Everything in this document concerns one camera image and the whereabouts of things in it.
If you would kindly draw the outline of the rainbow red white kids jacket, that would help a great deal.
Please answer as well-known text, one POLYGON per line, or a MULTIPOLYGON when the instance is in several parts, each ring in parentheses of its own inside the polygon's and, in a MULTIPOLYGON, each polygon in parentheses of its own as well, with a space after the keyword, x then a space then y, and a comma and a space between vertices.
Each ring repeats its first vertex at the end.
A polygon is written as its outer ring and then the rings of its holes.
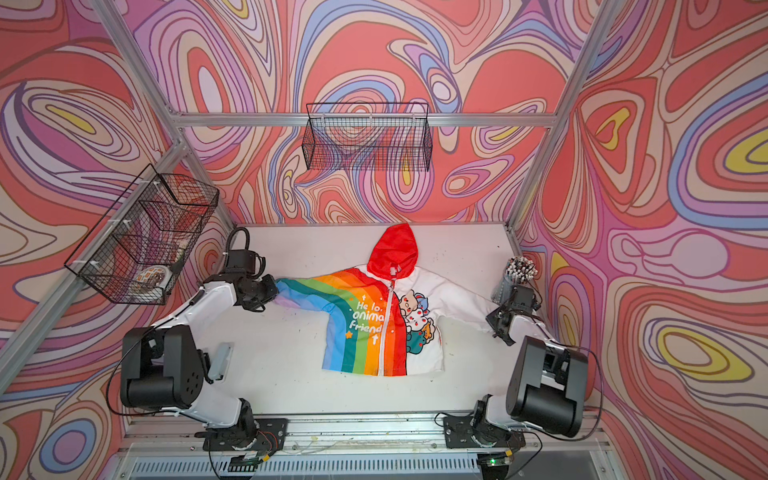
POLYGON ((312 278, 277 280, 276 303, 328 316, 325 370, 383 377, 444 368, 446 317, 490 331, 495 303, 418 264, 407 224, 388 227, 363 265, 312 278))

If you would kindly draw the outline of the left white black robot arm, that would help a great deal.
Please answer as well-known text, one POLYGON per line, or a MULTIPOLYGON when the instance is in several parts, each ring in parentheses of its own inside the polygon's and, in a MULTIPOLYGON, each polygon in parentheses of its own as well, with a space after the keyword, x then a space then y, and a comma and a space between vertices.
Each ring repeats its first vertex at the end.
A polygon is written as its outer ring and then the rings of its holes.
POLYGON ((198 421, 208 451, 255 448, 260 434, 250 403, 215 387, 224 373, 224 355, 209 355, 195 337, 232 307, 262 313, 278 288, 266 273, 266 259, 244 245, 233 246, 245 227, 228 235, 221 270, 168 317, 149 327, 134 328, 123 338, 114 374, 119 398, 130 416, 179 415, 198 421))

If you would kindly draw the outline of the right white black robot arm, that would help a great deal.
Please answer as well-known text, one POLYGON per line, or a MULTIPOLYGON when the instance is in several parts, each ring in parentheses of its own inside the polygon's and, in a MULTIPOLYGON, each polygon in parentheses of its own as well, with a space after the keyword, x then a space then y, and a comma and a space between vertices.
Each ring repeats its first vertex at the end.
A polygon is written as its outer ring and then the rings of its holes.
POLYGON ((591 435, 581 432, 591 351, 555 340, 538 308, 533 288, 514 285, 486 316, 493 336, 514 347, 517 357, 506 392, 487 394, 475 405, 470 428, 480 445, 495 444, 517 428, 566 442, 591 435))

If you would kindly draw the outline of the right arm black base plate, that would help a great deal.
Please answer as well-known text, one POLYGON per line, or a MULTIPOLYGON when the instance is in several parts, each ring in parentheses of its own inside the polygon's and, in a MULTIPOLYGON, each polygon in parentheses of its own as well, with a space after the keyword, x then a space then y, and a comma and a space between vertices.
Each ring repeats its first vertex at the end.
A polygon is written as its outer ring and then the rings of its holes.
POLYGON ((521 432, 475 422, 472 415, 440 414, 436 423, 442 427, 445 446, 449 449, 504 448, 516 452, 526 446, 521 432))

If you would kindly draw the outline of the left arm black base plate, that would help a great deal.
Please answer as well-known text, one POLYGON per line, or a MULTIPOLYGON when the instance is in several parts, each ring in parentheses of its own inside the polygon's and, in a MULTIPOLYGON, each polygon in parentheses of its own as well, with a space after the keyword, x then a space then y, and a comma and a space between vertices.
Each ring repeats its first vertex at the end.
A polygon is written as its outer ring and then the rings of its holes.
POLYGON ((287 418, 255 418, 245 423, 197 432, 203 449, 209 452, 249 452, 274 454, 283 449, 287 436, 287 418))

